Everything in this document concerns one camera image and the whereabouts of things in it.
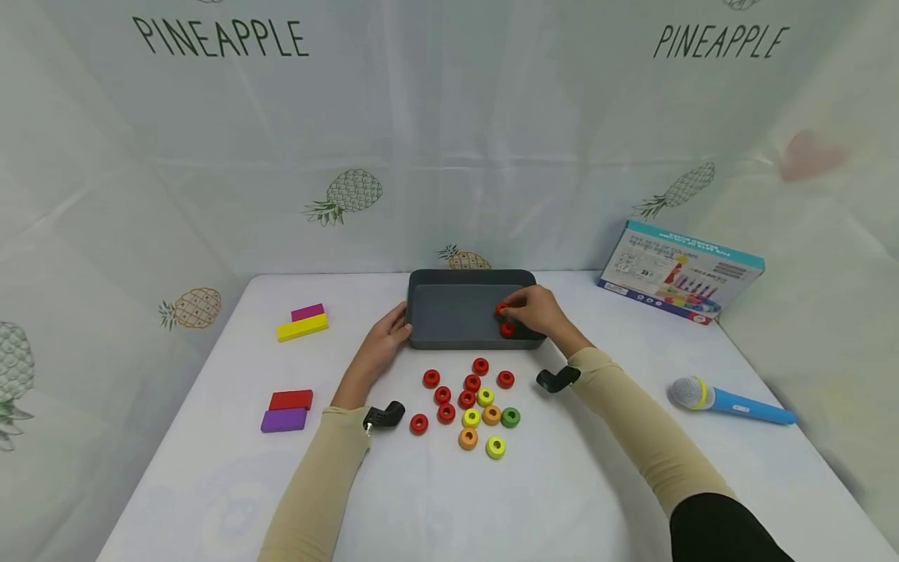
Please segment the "blue microphone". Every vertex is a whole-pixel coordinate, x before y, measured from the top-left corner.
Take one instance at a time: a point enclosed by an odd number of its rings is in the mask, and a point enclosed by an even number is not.
[[[796,415],[789,410],[711,387],[699,377],[675,380],[671,387],[671,397],[690,410],[714,410],[781,425],[796,423]]]

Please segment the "plastic tray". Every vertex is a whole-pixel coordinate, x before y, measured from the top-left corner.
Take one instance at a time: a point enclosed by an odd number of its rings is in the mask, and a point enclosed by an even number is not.
[[[516,324],[515,337],[500,335],[496,305],[510,293],[536,284],[520,269],[422,269],[409,276],[406,320],[415,349],[535,349],[546,336]]]

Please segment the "purple block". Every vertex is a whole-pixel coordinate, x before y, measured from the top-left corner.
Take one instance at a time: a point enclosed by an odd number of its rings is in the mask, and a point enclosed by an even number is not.
[[[318,303],[317,305],[312,305],[311,307],[301,308],[300,310],[294,310],[290,313],[290,322],[299,322],[300,320],[305,320],[311,317],[317,317],[320,314],[325,313],[325,305],[322,303]]]
[[[269,410],[263,416],[263,433],[292,432],[306,427],[306,408]]]

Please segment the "black clip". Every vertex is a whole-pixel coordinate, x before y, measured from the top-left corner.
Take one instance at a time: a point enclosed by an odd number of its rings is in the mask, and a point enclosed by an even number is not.
[[[362,420],[362,427],[365,428],[365,433],[371,436],[372,427],[393,427],[400,423],[404,415],[405,406],[395,400],[385,410],[379,410],[372,406],[365,419]]]
[[[544,369],[537,375],[537,384],[548,393],[555,394],[562,388],[575,383],[579,378],[581,378],[581,372],[574,367],[563,367],[557,375]]]

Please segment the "beige sleeve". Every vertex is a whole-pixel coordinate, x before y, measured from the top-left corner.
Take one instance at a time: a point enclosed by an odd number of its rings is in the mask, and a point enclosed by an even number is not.
[[[362,428],[368,412],[368,406],[325,408],[271,518],[259,562],[331,560],[352,481],[371,442]]]
[[[653,489],[665,514],[696,494],[736,499],[724,479],[677,422],[604,352],[588,347],[568,364],[581,372],[574,393],[600,415],[637,470]]]

